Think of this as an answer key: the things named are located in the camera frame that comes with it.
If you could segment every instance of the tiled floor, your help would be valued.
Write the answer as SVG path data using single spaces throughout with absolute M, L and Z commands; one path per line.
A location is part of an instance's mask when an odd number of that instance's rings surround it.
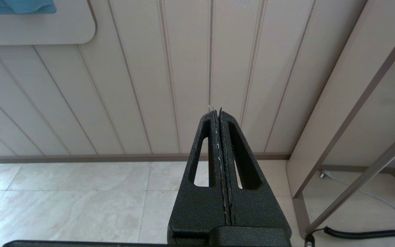
M 205 164 L 198 166 L 198 186 L 207 185 Z M 293 246 L 304 246 L 286 161 L 259 164 L 292 228 Z M 185 162 L 0 164 L 0 246 L 15 239 L 165 243 L 184 169 Z M 348 181 L 356 178 L 354 174 L 334 175 Z M 394 183 L 381 177 L 366 189 L 395 203 Z M 304 193 L 310 217 L 317 216 L 343 189 L 339 183 L 315 177 Z M 372 220 L 377 220 L 373 227 Z M 337 230 L 395 227 L 395 211 L 358 193 L 327 223 Z M 322 233 L 315 237 L 320 247 L 395 246 L 395 239 L 343 241 Z

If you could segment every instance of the beige baseboard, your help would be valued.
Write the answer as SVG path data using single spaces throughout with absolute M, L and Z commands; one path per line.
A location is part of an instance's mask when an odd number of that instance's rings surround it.
M 254 153 L 258 160 L 288 160 L 290 154 Z M 208 155 L 201 155 L 202 161 Z M 77 155 L 77 156 L 0 156 L 0 164 L 6 163 L 70 163 L 70 162 L 153 162 L 187 161 L 188 154 L 135 154 L 135 155 Z

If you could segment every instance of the blue cloth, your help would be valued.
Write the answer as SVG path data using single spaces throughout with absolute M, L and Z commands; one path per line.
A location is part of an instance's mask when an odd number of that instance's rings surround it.
M 0 14 L 52 14 L 53 0 L 0 0 Z

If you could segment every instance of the black cable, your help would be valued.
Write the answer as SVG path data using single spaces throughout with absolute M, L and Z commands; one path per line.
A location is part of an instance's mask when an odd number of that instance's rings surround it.
M 371 238 L 395 237 L 395 230 L 348 233 L 348 232 L 333 230 L 332 228 L 326 226 L 324 228 L 316 229 L 313 230 L 311 233 L 306 234 L 306 236 L 304 237 L 304 247 L 315 247 L 315 238 L 313 237 L 313 233 L 322 230 L 330 236 L 343 238 L 343 239 L 371 239 Z

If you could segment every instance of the white cable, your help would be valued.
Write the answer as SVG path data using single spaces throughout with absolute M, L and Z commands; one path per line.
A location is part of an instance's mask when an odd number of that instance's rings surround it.
M 323 174 L 325 174 L 326 177 L 331 178 L 331 179 L 334 180 L 334 181 L 338 181 L 339 183 L 342 183 L 342 184 L 345 184 L 345 185 L 347 185 L 347 186 L 350 186 L 349 183 L 346 183 L 346 182 L 344 182 L 344 181 L 342 181 L 342 180 L 339 180 L 339 179 L 333 177 L 333 176 L 330 174 L 330 172 L 327 171 L 327 170 L 323 170 Z M 360 192 L 362 192 L 362 193 L 364 193 L 365 195 L 368 195 L 368 196 L 370 196 L 370 197 L 374 197 L 374 198 L 380 200 L 381 202 L 385 203 L 386 205 L 390 206 L 391 208 L 394 208 L 394 209 L 395 209 L 395 206 L 394 206 L 394 205 L 392 205 L 392 204 L 390 204 L 389 202 L 385 201 L 384 199 L 378 197 L 377 195 L 374 195 L 374 194 L 371 194 L 371 193 L 369 193 L 369 192 L 363 191 L 362 189 L 359 189 L 358 191 L 360 191 Z

